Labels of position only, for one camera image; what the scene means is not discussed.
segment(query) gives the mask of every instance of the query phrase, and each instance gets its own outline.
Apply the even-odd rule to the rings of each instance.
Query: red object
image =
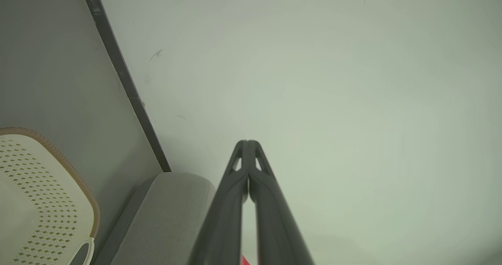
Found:
[[[249,262],[242,256],[242,265],[249,265]]]

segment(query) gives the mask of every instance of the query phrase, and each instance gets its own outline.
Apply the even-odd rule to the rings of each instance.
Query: gray sofa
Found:
[[[95,265],[185,265],[215,195],[194,174],[164,172],[133,194]]]

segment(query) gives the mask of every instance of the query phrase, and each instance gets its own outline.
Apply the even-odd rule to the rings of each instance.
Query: perforated basket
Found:
[[[47,139],[0,129],[0,263],[67,265],[86,243],[91,262],[99,207]]]

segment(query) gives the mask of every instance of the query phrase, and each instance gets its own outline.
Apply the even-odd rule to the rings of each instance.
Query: white plastic basket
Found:
[[[40,134],[0,129],[0,263],[68,265],[89,244],[99,207],[64,156]]]

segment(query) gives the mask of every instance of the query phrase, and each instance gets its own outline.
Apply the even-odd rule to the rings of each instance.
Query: white wall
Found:
[[[45,135],[96,197],[96,250],[161,172],[85,0],[0,0],[0,126]]]
[[[502,249],[501,0],[102,1],[173,170],[259,140],[318,265]]]

